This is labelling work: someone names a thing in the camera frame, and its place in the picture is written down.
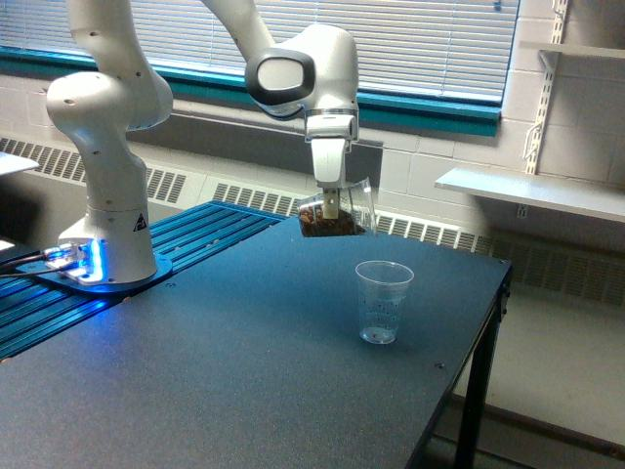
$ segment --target dark gray table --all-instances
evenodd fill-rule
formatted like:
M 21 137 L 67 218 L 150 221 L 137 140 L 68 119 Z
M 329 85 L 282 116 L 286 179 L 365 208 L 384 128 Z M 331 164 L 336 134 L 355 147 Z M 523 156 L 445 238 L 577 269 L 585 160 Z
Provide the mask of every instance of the dark gray table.
M 354 266 L 416 274 L 391 346 L 357 334 Z M 510 265 L 288 220 L 0 365 L 0 467 L 401 468 L 474 355 L 472 464 Z

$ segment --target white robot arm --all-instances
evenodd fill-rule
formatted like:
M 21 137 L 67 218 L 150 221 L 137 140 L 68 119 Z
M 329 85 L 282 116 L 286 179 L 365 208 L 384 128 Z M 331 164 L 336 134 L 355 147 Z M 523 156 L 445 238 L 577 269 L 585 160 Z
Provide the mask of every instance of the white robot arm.
M 345 30 L 313 24 L 275 44 L 253 0 L 202 0 L 224 24 L 247 62 L 247 90 L 278 119 L 304 112 L 317 185 L 326 218 L 338 216 L 338 190 L 345 185 L 345 153 L 358 138 L 358 62 Z
M 172 92 L 139 46 L 130 0 L 67 0 L 67 7 L 71 34 L 99 71 L 60 78 L 48 91 L 48 113 L 76 144 L 87 175 L 87 214 L 60 236 L 61 244 L 86 245 L 86 259 L 65 274 L 86 285 L 130 283 L 152 276 L 156 264 L 146 166 L 126 132 L 165 120 Z
M 165 120 L 172 93 L 139 46 L 130 0 L 66 1 L 71 34 L 99 71 L 60 78 L 48 92 L 50 116 L 76 144 L 87 174 L 87 214 L 60 236 L 61 244 L 87 246 L 85 259 L 65 274 L 86 285 L 141 281 L 156 272 L 146 166 L 129 151 L 125 134 Z M 276 45 L 253 0 L 202 2 L 246 60 L 247 89 L 259 106 L 279 119 L 304 112 L 324 217 L 337 218 L 345 153 L 358 135 L 353 38 L 343 29 L 314 24 Z M 48 264 L 63 268 L 73 261 Z

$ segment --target table leg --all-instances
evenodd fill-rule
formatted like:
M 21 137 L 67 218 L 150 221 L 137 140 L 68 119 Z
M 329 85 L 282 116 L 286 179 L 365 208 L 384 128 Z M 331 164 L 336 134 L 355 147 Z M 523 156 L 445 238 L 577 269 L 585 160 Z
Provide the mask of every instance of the table leg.
M 501 321 L 503 309 L 501 300 L 502 298 L 500 296 L 497 305 L 495 305 L 495 311 L 486 327 L 486 331 L 479 340 L 473 353 L 473 362 L 471 363 L 471 374 L 469 375 L 467 397 L 462 414 L 462 424 L 460 426 L 460 436 L 458 438 L 454 469 L 473 468 L 478 445 L 479 424 L 481 423 L 481 415 L 483 414 L 486 402 L 490 369 L 495 353 L 499 322 Z

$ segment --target plastic cup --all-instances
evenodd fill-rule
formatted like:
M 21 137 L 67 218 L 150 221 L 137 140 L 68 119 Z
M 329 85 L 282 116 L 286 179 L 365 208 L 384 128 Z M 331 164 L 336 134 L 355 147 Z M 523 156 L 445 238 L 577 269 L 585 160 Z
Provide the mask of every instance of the plastic cup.
M 390 261 L 366 261 L 355 267 L 358 275 L 360 337 L 372 344 L 395 342 L 408 286 L 414 273 Z

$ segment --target black cable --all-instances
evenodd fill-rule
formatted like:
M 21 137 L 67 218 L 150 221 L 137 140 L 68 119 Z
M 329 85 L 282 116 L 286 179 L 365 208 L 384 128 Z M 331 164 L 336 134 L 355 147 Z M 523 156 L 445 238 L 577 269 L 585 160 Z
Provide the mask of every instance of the black cable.
M 24 272 L 24 273 L 18 273 L 18 274 L 2 274 L 0 275 L 0 278 L 42 276 L 44 274 L 51 274 L 53 272 L 60 272 L 60 271 L 68 271 L 68 270 L 75 269 L 75 268 L 76 266 L 74 264 L 70 264 L 69 266 L 57 267 L 56 269 L 48 269 L 47 271 Z
M 19 259 L 14 259 L 12 261 L 4 262 L 0 264 L 0 272 L 7 271 L 7 270 L 10 271 L 14 269 L 15 267 L 20 266 L 22 264 L 28 264 L 29 262 L 40 261 L 44 258 L 45 256 L 43 254 L 35 254 L 35 255 L 20 257 Z

